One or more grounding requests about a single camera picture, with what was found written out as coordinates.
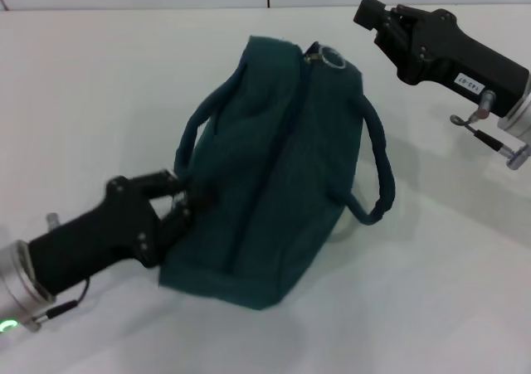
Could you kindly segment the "dark teal insulated lunch bag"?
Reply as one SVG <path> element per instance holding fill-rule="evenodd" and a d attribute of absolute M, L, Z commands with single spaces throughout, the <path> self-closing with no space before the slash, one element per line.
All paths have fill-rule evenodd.
<path fill-rule="evenodd" d="M 188 121 L 173 170 L 217 200 L 194 212 L 159 283 L 255 310 L 295 287 L 344 211 L 370 226 L 396 196 L 361 72 L 317 42 L 251 37 Z"/>

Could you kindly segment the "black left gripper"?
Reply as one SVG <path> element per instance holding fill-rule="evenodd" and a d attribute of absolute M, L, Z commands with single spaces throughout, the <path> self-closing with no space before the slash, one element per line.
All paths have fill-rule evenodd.
<path fill-rule="evenodd" d="M 97 207 L 29 243 L 37 283 L 58 295 L 121 260 L 153 268 L 159 253 L 168 253 L 193 228 L 195 215 L 217 204 L 215 190 L 186 189 L 168 169 L 108 181 Z M 181 192 L 159 223 L 150 201 Z"/>

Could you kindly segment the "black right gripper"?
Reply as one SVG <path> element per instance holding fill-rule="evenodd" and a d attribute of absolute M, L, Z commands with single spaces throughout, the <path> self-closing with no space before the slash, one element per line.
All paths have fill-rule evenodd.
<path fill-rule="evenodd" d="M 399 4 L 387 10 L 383 2 L 362 0 L 353 21 L 378 31 L 374 43 L 409 85 L 431 81 L 475 104 L 489 90 L 497 116 L 524 97 L 529 70 L 466 35 L 445 9 L 428 12 Z M 392 23 L 400 27 L 385 27 Z"/>

